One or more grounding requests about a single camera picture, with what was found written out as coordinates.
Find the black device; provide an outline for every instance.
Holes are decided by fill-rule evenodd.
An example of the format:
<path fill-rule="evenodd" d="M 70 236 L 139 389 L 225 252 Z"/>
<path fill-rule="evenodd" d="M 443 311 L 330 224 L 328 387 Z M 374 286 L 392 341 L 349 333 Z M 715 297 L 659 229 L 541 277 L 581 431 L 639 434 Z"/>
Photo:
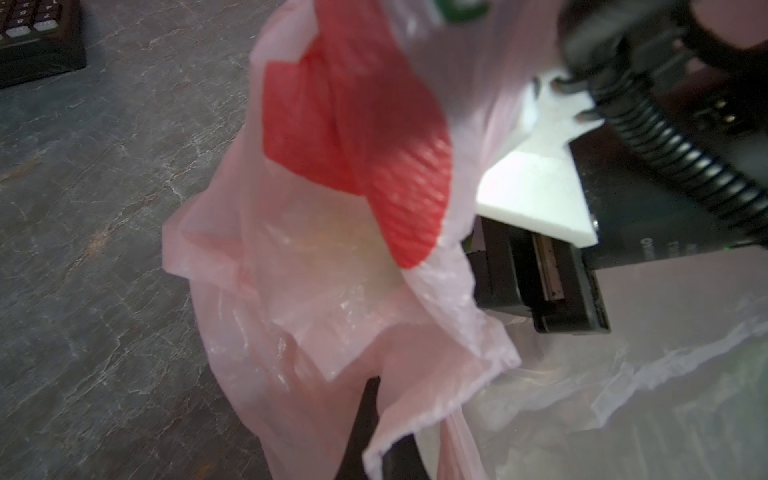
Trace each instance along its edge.
<path fill-rule="evenodd" d="M 85 66 L 78 0 L 0 0 L 0 88 Z"/>
<path fill-rule="evenodd" d="M 570 144 L 598 244 L 484 218 L 468 258 L 480 307 L 608 333 L 595 270 L 768 246 L 768 48 L 728 45 L 681 0 L 572 0 L 559 35 L 572 77 L 554 87 L 588 91 L 581 115 L 606 120 Z"/>

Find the translucent plastic bag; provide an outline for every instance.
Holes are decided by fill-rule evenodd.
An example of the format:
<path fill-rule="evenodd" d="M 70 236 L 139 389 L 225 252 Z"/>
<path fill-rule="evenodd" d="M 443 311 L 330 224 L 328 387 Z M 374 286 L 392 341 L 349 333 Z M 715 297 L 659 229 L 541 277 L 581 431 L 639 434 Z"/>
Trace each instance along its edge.
<path fill-rule="evenodd" d="M 163 259 L 276 480 L 334 476 L 373 376 L 371 478 L 441 421 L 439 477 L 485 477 L 460 407 L 520 358 L 459 242 L 557 8 L 298 0 L 264 28 L 245 125 Z"/>

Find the green logo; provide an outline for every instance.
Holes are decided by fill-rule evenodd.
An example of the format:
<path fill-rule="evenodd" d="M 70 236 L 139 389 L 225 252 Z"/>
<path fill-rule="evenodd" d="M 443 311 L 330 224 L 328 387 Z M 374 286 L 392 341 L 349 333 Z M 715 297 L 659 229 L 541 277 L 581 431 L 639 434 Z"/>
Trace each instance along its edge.
<path fill-rule="evenodd" d="M 485 0 L 435 0 L 435 3 L 448 23 L 463 23 L 480 18 L 490 6 Z"/>

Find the plastic bag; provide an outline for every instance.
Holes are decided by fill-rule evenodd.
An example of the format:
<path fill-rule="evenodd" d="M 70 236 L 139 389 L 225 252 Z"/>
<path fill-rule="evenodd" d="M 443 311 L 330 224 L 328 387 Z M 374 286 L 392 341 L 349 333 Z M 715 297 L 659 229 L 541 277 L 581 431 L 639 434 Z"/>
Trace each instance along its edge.
<path fill-rule="evenodd" d="M 245 125 L 163 261 L 276 480 L 334 476 L 373 376 L 369 477 L 441 421 L 439 477 L 485 477 L 460 407 L 520 358 L 459 242 L 558 3 L 297 0 L 263 29 Z"/>

